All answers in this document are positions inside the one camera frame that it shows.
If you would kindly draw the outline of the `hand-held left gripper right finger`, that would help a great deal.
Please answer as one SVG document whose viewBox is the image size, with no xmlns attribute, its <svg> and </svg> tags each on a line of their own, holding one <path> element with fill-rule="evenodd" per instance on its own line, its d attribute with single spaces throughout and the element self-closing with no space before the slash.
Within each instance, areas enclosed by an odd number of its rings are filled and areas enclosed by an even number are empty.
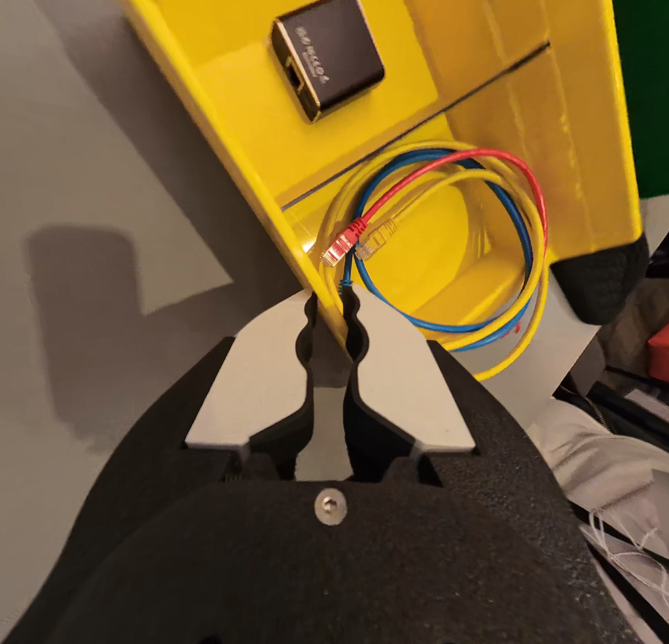
<svg viewBox="0 0 669 644">
<path fill-rule="evenodd" d="M 398 310 L 353 284 L 344 293 L 353 401 L 410 453 L 470 453 L 475 447 L 423 334 Z"/>
</svg>

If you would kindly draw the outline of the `person's grey clothing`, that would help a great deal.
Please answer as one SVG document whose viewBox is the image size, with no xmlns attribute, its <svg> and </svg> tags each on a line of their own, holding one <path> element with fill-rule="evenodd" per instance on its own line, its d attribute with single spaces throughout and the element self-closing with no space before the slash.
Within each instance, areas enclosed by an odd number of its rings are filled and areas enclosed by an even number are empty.
<svg viewBox="0 0 669 644">
<path fill-rule="evenodd" d="M 668 452 L 551 398 L 526 433 L 642 643 L 668 642 Z"/>
</svg>

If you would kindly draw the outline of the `clear plastic divider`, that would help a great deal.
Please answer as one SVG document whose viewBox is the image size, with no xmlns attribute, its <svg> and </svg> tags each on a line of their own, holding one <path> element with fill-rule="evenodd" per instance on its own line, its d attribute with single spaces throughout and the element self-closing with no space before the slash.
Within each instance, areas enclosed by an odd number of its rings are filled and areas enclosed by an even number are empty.
<svg viewBox="0 0 669 644">
<path fill-rule="evenodd" d="M 342 170 L 340 170 L 339 172 L 336 172 L 336 173 L 332 174 L 330 177 L 328 177 L 327 179 L 323 180 L 321 183 L 317 184 L 314 188 L 311 188 L 309 191 L 306 191 L 306 192 L 303 193 L 302 195 L 299 195 L 299 196 L 297 196 L 296 198 L 292 199 L 292 200 L 291 200 L 290 202 L 288 202 L 286 205 L 284 205 L 283 207 L 281 207 L 281 212 L 282 212 L 282 213 L 285 213 L 286 211 L 288 211 L 289 209 L 291 209 L 293 206 L 295 206 L 295 205 L 301 203 L 302 201 L 304 201 L 305 199 L 307 199 L 307 198 L 310 197 L 311 195 L 313 195 L 313 194 L 315 194 L 316 192 L 318 192 L 319 190 L 321 190 L 323 187 L 325 187 L 325 186 L 327 186 L 328 184 L 334 182 L 336 179 L 338 179 L 339 177 L 343 176 L 344 174 L 347 174 L 347 173 L 350 172 L 352 169 L 354 169 L 357 165 L 367 162 L 367 161 L 368 161 L 369 159 L 371 159 L 373 156 L 378 155 L 382 150 L 385 150 L 386 148 L 388 148 L 388 147 L 390 147 L 391 145 L 395 144 L 397 141 L 400 140 L 400 138 L 404 138 L 404 137 L 407 136 L 409 133 L 413 132 L 414 130 L 417 130 L 418 128 L 420 128 L 421 126 L 427 124 L 428 122 L 432 121 L 433 119 L 439 117 L 439 116 L 442 115 L 442 114 L 445 114 L 445 113 L 451 111 L 451 110 L 454 109 L 457 105 L 462 104 L 463 102 L 465 102 L 465 101 L 468 100 L 469 98 L 473 97 L 473 96 L 476 95 L 477 93 L 479 93 L 479 92 L 481 92 L 482 90 L 488 88 L 490 85 L 492 85 L 493 83 L 497 82 L 497 81 L 500 80 L 502 77 L 511 75 L 513 72 L 515 72 L 515 71 L 517 71 L 518 69 L 520 69 L 521 67 L 523 67 L 523 65 L 526 65 L 527 63 L 530 63 L 531 60 L 535 59 L 537 56 L 539 56 L 540 54 L 542 54 L 542 53 L 543 53 L 545 50 L 547 50 L 550 46 L 551 46 L 551 42 L 550 42 L 550 40 L 546 40 L 546 41 L 544 41 L 543 43 L 539 44 L 537 47 L 533 48 L 529 53 L 524 54 L 519 60 L 517 60 L 517 61 L 515 61 L 514 63 L 512 63 L 510 66 L 508 66 L 508 67 L 502 69 L 502 70 L 499 71 L 497 74 L 493 75 L 493 77 L 489 78 L 488 80 L 486 80 L 485 82 L 481 83 L 481 84 L 478 85 L 477 87 L 475 87 L 475 88 L 471 89 L 470 91 L 466 92 L 466 93 L 465 93 L 464 95 L 462 95 L 461 97 L 455 99 L 455 101 L 449 103 L 448 105 L 444 106 L 444 107 L 441 108 L 440 110 L 435 111 L 435 113 L 432 113 L 432 114 L 429 115 L 428 117 L 422 119 L 421 121 L 419 121 L 418 123 L 416 123 L 416 124 L 413 125 L 412 127 L 408 128 L 408 129 L 406 129 L 406 130 L 403 130 L 402 132 L 399 133 L 399 135 L 397 135 L 397 136 L 394 137 L 394 138 L 391 138 L 390 140 L 388 140 L 386 143 L 384 143 L 384 144 L 381 145 L 380 147 L 376 147 L 376 148 L 372 149 L 371 152 L 367 153 L 367 154 L 364 155 L 364 156 L 359 156 L 359 157 L 358 157 L 352 164 L 349 164 L 348 166 L 344 167 L 344 168 L 343 168 Z"/>
</svg>

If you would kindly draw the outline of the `yellow plastic bin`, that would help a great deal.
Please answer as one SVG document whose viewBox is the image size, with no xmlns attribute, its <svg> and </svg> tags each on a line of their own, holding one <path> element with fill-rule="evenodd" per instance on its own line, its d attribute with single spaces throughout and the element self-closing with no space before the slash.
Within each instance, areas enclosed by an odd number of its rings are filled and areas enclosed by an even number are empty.
<svg viewBox="0 0 669 644">
<path fill-rule="evenodd" d="M 310 123 L 272 49 L 272 22 L 318 0 L 121 0 L 177 93 L 342 344 L 344 264 L 322 252 L 397 155 L 496 148 L 537 178 L 544 269 L 644 234 L 612 0 L 361 0 L 385 65 L 372 90 Z M 281 207 L 485 82 L 285 213 Z"/>
</svg>

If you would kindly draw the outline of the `black ethernet switch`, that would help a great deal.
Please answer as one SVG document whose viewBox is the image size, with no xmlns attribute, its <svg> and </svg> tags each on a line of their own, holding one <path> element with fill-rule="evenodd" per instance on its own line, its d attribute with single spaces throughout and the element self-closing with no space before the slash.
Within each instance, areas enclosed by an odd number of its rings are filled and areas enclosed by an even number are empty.
<svg viewBox="0 0 669 644">
<path fill-rule="evenodd" d="M 272 22 L 270 40 L 310 123 L 385 79 L 361 0 L 317 0 L 284 13 Z"/>
</svg>

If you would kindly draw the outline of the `red box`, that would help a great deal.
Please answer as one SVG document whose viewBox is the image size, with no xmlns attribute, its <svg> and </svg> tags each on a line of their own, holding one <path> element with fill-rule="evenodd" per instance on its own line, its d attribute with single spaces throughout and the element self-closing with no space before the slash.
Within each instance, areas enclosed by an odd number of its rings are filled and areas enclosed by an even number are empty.
<svg viewBox="0 0 669 644">
<path fill-rule="evenodd" d="M 648 367 L 647 374 L 657 380 L 668 383 L 668 334 L 666 324 L 647 341 Z"/>
</svg>

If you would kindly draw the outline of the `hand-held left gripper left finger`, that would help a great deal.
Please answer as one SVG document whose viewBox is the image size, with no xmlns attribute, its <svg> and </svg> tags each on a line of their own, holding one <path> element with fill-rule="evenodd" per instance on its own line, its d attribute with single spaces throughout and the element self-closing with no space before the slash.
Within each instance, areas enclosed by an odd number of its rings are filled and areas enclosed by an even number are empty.
<svg viewBox="0 0 669 644">
<path fill-rule="evenodd" d="M 309 369 L 298 338 L 313 327 L 313 300 L 302 290 L 238 332 L 186 435 L 188 448 L 251 451 L 263 431 L 303 408 Z"/>
</svg>

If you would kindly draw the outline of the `black jacket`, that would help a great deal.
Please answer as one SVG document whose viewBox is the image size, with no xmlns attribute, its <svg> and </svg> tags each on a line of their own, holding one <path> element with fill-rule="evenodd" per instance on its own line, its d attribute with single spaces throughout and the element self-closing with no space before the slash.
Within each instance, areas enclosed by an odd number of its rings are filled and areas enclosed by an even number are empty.
<svg viewBox="0 0 669 644">
<path fill-rule="evenodd" d="M 614 435 L 640 439 L 668 450 L 668 422 L 600 381 L 593 383 L 587 394 L 582 394 L 573 375 L 568 373 L 553 396 L 586 413 Z"/>
</svg>

